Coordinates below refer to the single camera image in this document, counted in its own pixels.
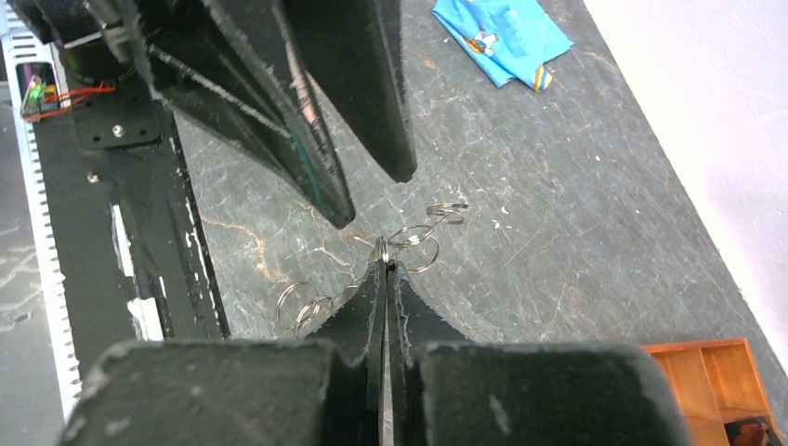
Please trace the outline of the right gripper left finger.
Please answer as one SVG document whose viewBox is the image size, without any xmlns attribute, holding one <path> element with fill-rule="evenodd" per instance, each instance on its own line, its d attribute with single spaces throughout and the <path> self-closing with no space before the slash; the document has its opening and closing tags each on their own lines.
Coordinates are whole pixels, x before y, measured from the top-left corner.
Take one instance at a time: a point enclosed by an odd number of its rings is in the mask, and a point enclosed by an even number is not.
<svg viewBox="0 0 788 446">
<path fill-rule="evenodd" d="M 91 369 L 62 445 L 378 445 L 385 265 L 317 330 L 278 341 L 127 341 Z"/>
</svg>

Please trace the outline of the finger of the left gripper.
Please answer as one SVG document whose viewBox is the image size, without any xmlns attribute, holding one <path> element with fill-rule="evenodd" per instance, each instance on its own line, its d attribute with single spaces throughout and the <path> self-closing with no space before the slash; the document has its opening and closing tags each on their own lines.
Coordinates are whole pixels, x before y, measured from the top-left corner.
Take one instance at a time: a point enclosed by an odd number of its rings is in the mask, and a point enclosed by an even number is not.
<svg viewBox="0 0 788 446">
<path fill-rule="evenodd" d="M 356 138 L 399 183 L 417 169 L 402 62 L 401 2 L 286 1 L 312 78 Z"/>
<path fill-rule="evenodd" d="M 121 1 L 134 64 L 171 108 L 235 144 L 328 222 L 356 216 L 280 1 Z"/>
</svg>

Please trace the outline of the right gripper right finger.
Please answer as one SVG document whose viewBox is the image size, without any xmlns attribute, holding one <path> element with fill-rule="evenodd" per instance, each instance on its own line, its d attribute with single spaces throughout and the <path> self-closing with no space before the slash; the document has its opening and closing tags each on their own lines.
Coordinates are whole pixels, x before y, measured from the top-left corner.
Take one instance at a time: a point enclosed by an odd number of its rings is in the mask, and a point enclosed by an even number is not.
<svg viewBox="0 0 788 446">
<path fill-rule="evenodd" d="M 387 271 L 398 445 L 688 445 L 656 361 L 617 343 L 482 344 Z"/>
</svg>

